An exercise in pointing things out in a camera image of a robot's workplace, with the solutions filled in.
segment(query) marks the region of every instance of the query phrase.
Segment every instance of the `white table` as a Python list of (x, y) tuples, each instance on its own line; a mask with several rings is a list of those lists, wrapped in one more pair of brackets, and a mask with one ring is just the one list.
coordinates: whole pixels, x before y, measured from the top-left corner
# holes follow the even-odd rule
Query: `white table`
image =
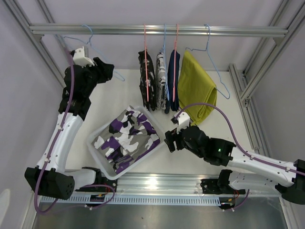
[[(88, 135), (105, 123), (112, 121), (128, 105), (142, 105), (142, 96), (139, 88), (140, 70), (119, 70), (119, 72), (125, 76), (125, 82), (113, 78), (107, 83), (98, 84), (90, 96), (91, 107), (74, 139), (67, 159), (66, 169), (80, 169), (84, 166), (96, 167), (86, 146)], [(226, 94), (227, 92), (220, 83), (217, 72), (207, 73), (214, 80), (217, 88)], [(228, 116), (240, 144), (244, 149), (251, 150), (230, 74), (228, 72), (221, 72), (221, 75), (223, 82), (227, 85), (231, 93), (231, 98), (227, 100), (218, 93), (217, 106)], [(175, 128), (170, 121), (174, 113), (172, 111), (169, 114), (164, 114), (163, 111), (152, 112), (153, 116), (163, 126), (164, 132)], [(225, 119), (216, 110), (212, 111), (199, 127), (209, 137), (233, 141)], [(164, 145), (158, 152), (155, 152), (138, 166), (130, 170), (130, 172), (218, 175), (223, 168), (212, 166), (187, 150), (170, 153), (167, 146)]]

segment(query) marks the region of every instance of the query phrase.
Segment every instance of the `white plastic bin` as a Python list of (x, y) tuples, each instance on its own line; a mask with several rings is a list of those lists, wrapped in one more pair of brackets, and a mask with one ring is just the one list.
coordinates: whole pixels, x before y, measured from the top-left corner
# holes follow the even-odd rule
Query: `white plastic bin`
[(95, 138), (105, 129), (109, 124), (103, 125), (101, 128), (97, 129), (94, 131), (92, 134), (89, 135), (87, 138), (87, 146), (88, 149), (96, 161), (96, 163), (99, 166), (99, 169), (102, 171), (102, 173), (105, 174), (105, 176), (109, 180), (116, 180), (123, 174), (127, 173), (129, 170), (131, 170), (133, 167), (137, 166), (137, 164), (141, 163), (144, 159), (146, 159), (148, 156), (152, 155), (154, 152), (158, 151), (164, 144), (164, 131), (162, 130), (162, 127), (160, 124), (155, 120), (155, 118), (152, 116), (152, 114), (143, 106), (136, 106), (134, 107), (134, 110), (142, 112), (147, 119), (151, 122), (152, 126), (154, 127), (155, 131), (157, 132), (159, 138), (160, 138), (160, 144), (153, 149), (152, 151), (148, 152), (146, 155), (144, 155), (142, 158), (140, 158), (138, 161), (134, 162), (132, 165), (130, 165), (128, 168), (120, 172), (119, 174), (116, 174), (115, 171), (113, 170), (112, 165), (109, 164), (107, 158), (105, 158), (95, 147), (93, 147), (92, 142), (95, 140)]

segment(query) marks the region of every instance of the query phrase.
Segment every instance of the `purple camouflage cloth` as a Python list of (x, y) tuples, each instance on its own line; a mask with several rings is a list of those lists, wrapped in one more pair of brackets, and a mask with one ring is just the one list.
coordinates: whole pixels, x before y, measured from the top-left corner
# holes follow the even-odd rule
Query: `purple camouflage cloth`
[(118, 174), (160, 144), (147, 117), (129, 106), (92, 143)]

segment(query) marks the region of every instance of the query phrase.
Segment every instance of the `yellow-green cloth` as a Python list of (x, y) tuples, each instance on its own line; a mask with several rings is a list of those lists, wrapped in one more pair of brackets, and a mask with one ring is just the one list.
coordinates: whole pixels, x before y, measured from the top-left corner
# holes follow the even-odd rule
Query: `yellow-green cloth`
[[(216, 84), (188, 51), (185, 51), (182, 60), (178, 97), (181, 108), (200, 102), (216, 105)], [(193, 120), (192, 125), (198, 125), (213, 109), (209, 106), (197, 105), (186, 109), (186, 112)]]

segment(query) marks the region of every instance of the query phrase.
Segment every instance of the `pink hanger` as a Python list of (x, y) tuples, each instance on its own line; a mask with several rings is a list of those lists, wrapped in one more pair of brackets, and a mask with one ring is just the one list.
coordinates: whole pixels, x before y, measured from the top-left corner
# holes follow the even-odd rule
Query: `pink hanger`
[(147, 57), (146, 57), (146, 25), (144, 24), (144, 53), (145, 53), (145, 71), (146, 71), (146, 92), (147, 92), (147, 101), (149, 102), (149, 90), (148, 90), (148, 72), (147, 72)]
[(176, 39), (174, 41), (175, 46), (175, 54), (173, 59), (173, 102), (175, 102), (175, 83), (176, 83), (176, 50), (177, 50), (177, 41), (178, 41), (178, 33), (179, 33), (179, 24), (177, 24), (177, 34)]

